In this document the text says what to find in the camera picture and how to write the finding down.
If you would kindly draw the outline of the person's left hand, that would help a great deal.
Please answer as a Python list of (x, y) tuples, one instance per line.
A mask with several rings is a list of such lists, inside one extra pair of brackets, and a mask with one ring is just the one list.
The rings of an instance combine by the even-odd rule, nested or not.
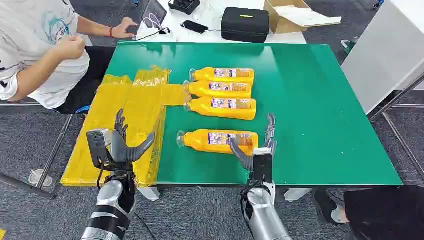
[(138, 27), (138, 24), (134, 22), (130, 17), (124, 17), (121, 23), (109, 30), (109, 35), (116, 39), (131, 39), (135, 36), (133, 32), (128, 32), (129, 28)]

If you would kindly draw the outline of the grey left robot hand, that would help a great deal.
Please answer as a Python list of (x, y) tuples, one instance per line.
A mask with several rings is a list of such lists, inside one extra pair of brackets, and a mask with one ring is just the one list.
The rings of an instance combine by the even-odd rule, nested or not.
[(111, 134), (110, 154), (117, 168), (132, 168), (133, 162), (138, 161), (143, 154), (153, 145), (156, 137), (155, 132), (148, 134), (145, 141), (138, 146), (127, 146), (126, 130), (128, 125), (124, 125), (124, 109), (121, 108), (115, 118), (114, 129)]

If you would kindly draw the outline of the person's right hand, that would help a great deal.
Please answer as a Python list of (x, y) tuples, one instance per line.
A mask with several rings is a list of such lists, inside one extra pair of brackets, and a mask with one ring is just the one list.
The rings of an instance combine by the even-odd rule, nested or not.
[(65, 36), (53, 48), (54, 54), (61, 60), (79, 59), (85, 51), (86, 43), (80, 36)]

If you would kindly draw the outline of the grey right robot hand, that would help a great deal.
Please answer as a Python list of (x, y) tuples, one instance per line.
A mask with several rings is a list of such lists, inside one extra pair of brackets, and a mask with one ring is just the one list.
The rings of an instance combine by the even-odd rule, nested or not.
[(273, 113), (267, 114), (268, 125), (265, 128), (265, 142), (262, 147), (255, 148), (252, 156), (246, 155), (238, 146), (240, 142), (237, 138), (230, 138), (230, 149), (232, 153), (239, 159), (241, 166), (253, 172), (254, 170), (272, 170), (272, 162), (277, 147), (275, 139), (276, 118)]

